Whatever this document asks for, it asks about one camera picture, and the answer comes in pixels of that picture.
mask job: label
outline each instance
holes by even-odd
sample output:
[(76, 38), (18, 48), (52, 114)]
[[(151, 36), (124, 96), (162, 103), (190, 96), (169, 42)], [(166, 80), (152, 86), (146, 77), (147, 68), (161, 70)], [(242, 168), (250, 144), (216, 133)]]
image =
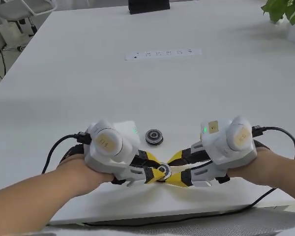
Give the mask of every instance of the label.
[(115, 142), (106, 134), (100, 134), (96, 137), (95, 143), (107, 152), (112, 152), (116, 148)]
[(174, 49), (174, 50), (158, 50), (146, 52), (133, 52), (126, 55), (125, 60), (145, 60), (157, 58), (173, 58), (201, 55), (200, 48)]
[(245, 127), (242, 127), (240, 132), (235, 137), (235, 144), (240, 147), (245, 144), (245, 141), (250, 136), (250, 132)]
[(208, 133), (209, 134), (214, 134), (218, 132), (218, 122), (217, 120), (211, 121), (208, 123)]

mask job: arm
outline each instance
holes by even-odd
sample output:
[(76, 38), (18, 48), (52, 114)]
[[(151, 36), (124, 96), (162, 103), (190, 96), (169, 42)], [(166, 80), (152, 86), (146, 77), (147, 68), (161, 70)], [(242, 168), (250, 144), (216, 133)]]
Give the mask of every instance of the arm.
[(97, 173), (75, 155), (52, 172), (0, 190), (0, 235), (40, 231), (71, 198), (91, 192), (108, 174)]
[(230, 177), (242, 177), (258, 185), (279, 188), (295, 198), (295, 160), (259, 148), (257, 158), (244, 167), (228, 171)]

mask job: forearm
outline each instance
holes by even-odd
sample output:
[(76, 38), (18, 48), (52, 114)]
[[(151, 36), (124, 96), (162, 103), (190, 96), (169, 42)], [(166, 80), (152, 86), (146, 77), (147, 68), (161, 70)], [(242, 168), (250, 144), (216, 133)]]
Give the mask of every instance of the forearm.
[(280, 158), (275, 174), (270, 181), (273, 187), (279, 188), (295, 198), (295, 160)]
[(41, 230), (75, 196), (71, 184), (57, 170), (0, 190), (0, 235)]

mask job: power outlet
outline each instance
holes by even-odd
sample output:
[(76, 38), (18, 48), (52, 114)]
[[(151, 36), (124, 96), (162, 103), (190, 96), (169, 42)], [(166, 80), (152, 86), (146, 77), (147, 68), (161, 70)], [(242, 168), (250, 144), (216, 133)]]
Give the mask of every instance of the power outlet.
[(125, 60), (144, 60), (144, 59), (157, 59), (157, 58), (172, 58), (172, 57), (186, 57), (201, 55), (200, 48), (176, 49), (166, 51), (146, 51), (134, 52), (126, 55)]

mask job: small bearing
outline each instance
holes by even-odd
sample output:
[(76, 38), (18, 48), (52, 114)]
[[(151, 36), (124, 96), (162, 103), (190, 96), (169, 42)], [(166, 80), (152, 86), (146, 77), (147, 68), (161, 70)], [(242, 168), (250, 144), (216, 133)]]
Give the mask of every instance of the small bearing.
[(159, 179), (159, 182), (164, 182), (166, 179), (168, 179), (172, 175), (171, 167), (167, 163), (160, 163), (161, 165), (157, 168), (159, 171), (163, 172), (165, 174), (164, 177)]
[(146, 142), (151, 146), (160, 145), (163, 142), (163, 134), (158, 129), (150, 129), (146, 133)]

